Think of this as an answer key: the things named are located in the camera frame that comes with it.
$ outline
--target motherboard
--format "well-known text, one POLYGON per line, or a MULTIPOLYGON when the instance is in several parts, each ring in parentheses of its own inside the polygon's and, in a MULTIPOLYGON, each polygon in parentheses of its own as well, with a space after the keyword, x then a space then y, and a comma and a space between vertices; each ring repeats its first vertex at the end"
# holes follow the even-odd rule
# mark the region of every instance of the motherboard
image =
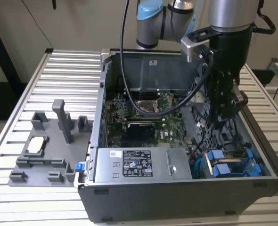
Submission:
MULTIPOLYGON (((145 95, 136 104, 148 112, 161 112, 177 104, 175 94, 158 92, 145 95)), ((189 147, 190 139, 182 113, 174 111, 164 117, 141 115, 127 97, 118 93, 106 101, 108 147, 189 147)))

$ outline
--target white label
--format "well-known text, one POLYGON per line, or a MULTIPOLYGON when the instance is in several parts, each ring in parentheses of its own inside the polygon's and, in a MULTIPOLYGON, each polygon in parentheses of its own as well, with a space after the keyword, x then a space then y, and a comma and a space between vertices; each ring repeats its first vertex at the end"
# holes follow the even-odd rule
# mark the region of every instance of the white label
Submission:
POLYGON ((29 153, 38 153, 44 143, 43 137, 33 137, 27 147, 29 153))
POLYGON ((157 66, 157 61, 156 60, 150 60, 149 65, 150 66, 157 66))
POLYGON ((121 158, 121 156, 122 156, 122 151, 116 151, 116 150, 110 151, 111 158, 121 158))

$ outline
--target blue latch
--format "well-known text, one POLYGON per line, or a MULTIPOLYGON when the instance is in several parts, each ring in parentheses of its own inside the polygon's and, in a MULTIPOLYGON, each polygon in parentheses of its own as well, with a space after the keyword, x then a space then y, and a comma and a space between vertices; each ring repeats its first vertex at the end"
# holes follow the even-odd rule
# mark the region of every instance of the blue latch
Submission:
POLYGON ((84 171, 85 171, 85 164, 84 163, 75 164, 75 172, 84 173, 84 171))

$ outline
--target sticker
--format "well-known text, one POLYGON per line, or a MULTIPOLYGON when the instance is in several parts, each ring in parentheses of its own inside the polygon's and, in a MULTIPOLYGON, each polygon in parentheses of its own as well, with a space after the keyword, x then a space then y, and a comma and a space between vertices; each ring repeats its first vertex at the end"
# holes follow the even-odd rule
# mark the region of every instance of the sticker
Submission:
POLYGON ((150 151, 123 151, 123 176, 152 177, 153 167, 150 151))
POLYGON ((122 151, 116 151, 116 150, 110 151, 111 158, 121 158, 121 156, 122 156, 122 151))
POLYGON ((150 60, 149 65, 150 66, 157 66, 157 61, 156 60, 150 60))

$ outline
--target white chip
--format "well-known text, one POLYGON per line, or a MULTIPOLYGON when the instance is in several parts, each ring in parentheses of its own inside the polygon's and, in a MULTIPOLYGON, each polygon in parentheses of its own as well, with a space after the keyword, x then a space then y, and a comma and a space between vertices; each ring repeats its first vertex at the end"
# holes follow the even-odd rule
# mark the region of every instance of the white chip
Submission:
POLYGON ((29 153, 38 153, 44 143, 43 137, 33 137, 27 147, 29 153))

